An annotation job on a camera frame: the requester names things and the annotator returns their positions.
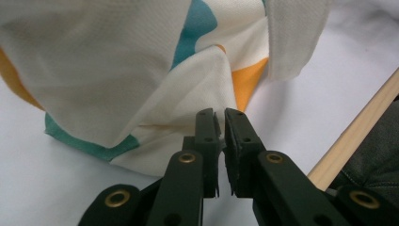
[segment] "fabric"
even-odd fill
[[[9,88],[17,94],[19,97],[32,104],[35,107],[42,109],[39,103],[30,95],[30,93],[26,90],[24,85],[21,83],[20,78],[18,77],[17,71],[14,66],[9,62],[9,59],[4,54],[2,49],[0,49],[0,74],[3,74],[3,78],[8,84]]]
[[[330,188],[369,188],[399,209],[399,101],[390,105]]]
[[[112,163],[160,175],[196,112],[245,110],[265,68],[300,73],[330,2],[0,0],[0,67],[15,68],[5,81],[18,77],[16,92],[60,130],[51,136],[100,157],[133,137]]]
[[[61,142],[72,146],[73,148],[95,155],[106,161],[111,161],[114,157],[120,155],[121,153],[125,153],[133,148],[138,147],[137,140],[130,135],[119,145],[109,149],[94,143],[85,142],[84,140],[71,137],[69,134],[65,133],[65,131],[59,128],[56,122],[48,114],[46,114],[45,117],[45,125],[46,134],[53,136]]]

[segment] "white table surface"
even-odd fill
[[[247,115],[265,147],[308,173],[399,66],[396,0],[336,0],[309,64],[287,82],[262,80]],[[76,225],[115,184],[156,178],[111,166],[44,135],[44,113],[0,82],[0,225]],[[204,201],[203,225],[257,225],[251,200],[230,196],[220,159],[221,197]]]

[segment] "black plastic part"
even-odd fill
[[[367,188],[343,186],[333,203],[352,225],[399,225],[398,210]]]
[[[252,198],[254,185],[251,165],[265,147],[243,112],[227,108],[225,118],[227,147],[223,152],[231,193],[238,198]]]
[[[263,198],[270,200],[283,225],[349,225],[286,154],[264,151],[258,162]]]
[[[174,154],[146,225],[202,225],[202,188],[201,154],[194,151]]]
[[[253,213],[260,226],[282,225],[272,202],[267,199],[260,186],[255,187],[252,203]]]
[[[219,196],[218,158],[220,156],[220,127],[212,108],[201,110],[196,116],[194,137],[184,137],[183,150],[194,150],[203,157],[204,198]]]
[[[162,179],[152,183],[150,186],[147,186],[140,191],[138,208],[134,211],[134,213],[132,213],[134,215],[135,223],[131,224],[131,226],[146,225],[161,183]]]
[[[123,191],[129,194],[129,199],[127,202],[122,204],[121,206],[110,207],[106,205],[106,199],[108,196],[112,195],[116,191]],[[113,199],[121,199],[123,197],[119,197],[122,195],[112,196]],[[137,209],[139,204],[139,191],[134,186],[127,185],[116,185],[111,186],[104,190],[85,214],[82,216],[79,226],[128,226],[128,225],[137,225],[137,219],[133,215],[135,210]]]

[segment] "screw hole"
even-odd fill
[[[183,163],[191,163],[196,160],[196,156],[191,153],[184,153],[179,156],[179,161]]]
[[[369,208],[369,209],[377,209],[379,208],[379,201],[373,196],[367,194],[364,191],[354,190],[349,193],[349,197],[353,202]]]
[[[270,153],[266,156],[267,161],[272,163],[281,163],[282,157],[276,153]]]
[[[130,199],[130,193],[127,190],[119,189],[105,198],[105,205],[111,208],[120,207]]]

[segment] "teal pattern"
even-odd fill
[[[139,146],[138,140],[130,135],[119,145],[109,149],[94,143],[86,142],[67,134],[56,124],[56,122],[50,117],[49,114],[46,114],[45,116],[45,124],[46,134],[72,146],[75,149],[81,150],[85,153],[89,153],[106,161],[111,161],[114,157]]]
[[[192,0],[184,28],[176,46],[171,69],[196,53],[197,40],[213,31],[217,21],[211,9],[201,0]]]

